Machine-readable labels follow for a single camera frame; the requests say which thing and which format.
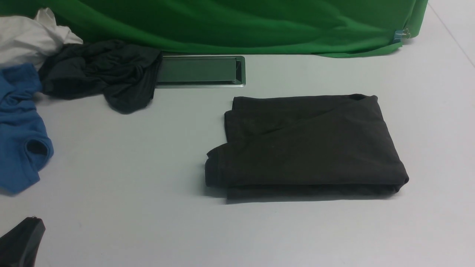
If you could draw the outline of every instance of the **blue t-shirt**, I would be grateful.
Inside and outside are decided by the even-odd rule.
[[[32,101],[41,88],[30,63],[0,70],[0,187],[11,194],[38,182],[38,171],[53,155]]]

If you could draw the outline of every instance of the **green cloth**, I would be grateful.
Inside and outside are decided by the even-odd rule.
[[[85,41],[117,38],[181,53],[391,53],[415,37],[428,0],[0,0],[0,14],[50,7]]]

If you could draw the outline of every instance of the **folded t-shirt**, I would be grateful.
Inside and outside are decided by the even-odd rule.
[[[237,97],[225,114],[228,143],[208,153],[206,184],[228,198],[398,192],[409,178],[377,100]]]

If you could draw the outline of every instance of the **green backdrop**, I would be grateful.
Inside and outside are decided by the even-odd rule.
[[[0,0],[0,14],[50,7],[85,41],[118,38],[170,52],[361,57],[419,33],[428,0]]]

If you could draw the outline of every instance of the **white table surface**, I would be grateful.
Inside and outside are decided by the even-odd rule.
[[[0,233],[47,227],[37,267],[472,267],[475,68],[431,9],[383,57],[246,56],[240,89],[157,89],[131,115],[39,95],[55,155],[0,195]],[[233,97],[377,95],[410,176],[386,200],[226,204],[204,190]]]

